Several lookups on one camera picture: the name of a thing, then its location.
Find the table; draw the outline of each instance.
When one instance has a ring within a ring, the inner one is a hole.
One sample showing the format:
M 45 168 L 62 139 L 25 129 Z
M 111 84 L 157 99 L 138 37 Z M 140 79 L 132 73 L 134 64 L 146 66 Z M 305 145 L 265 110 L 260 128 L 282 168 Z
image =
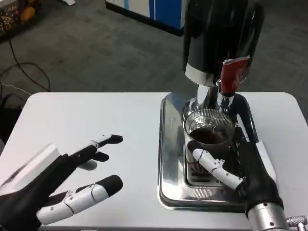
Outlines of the table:
M 71 154 L 92 137 L 123 135 L 94 171 L 77 169 L 56 191 L 117 174 L 123 189 L 108 200 L 42 229 L 186 228 L 248 230 L 243 214 L 171 211 L 157 199 L 160 102 L 167 93 L 37 93 L 29 98 L 0 157 L 0 183 L 48 143 Z M 243 93 L 278 175 L 286 216 L 308 215 L 308 127 L 286 93 Z

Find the dark liquid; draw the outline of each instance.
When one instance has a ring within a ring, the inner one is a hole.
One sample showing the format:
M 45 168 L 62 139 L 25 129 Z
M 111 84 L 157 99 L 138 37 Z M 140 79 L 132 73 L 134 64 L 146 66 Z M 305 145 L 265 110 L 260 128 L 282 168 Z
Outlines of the dark liquid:
M 226 136 L 223 132 L 212 131 L 208 129 L 196 129 L 189 134 L 196 141 L 207 144 L 218 144 L 226 140 Z

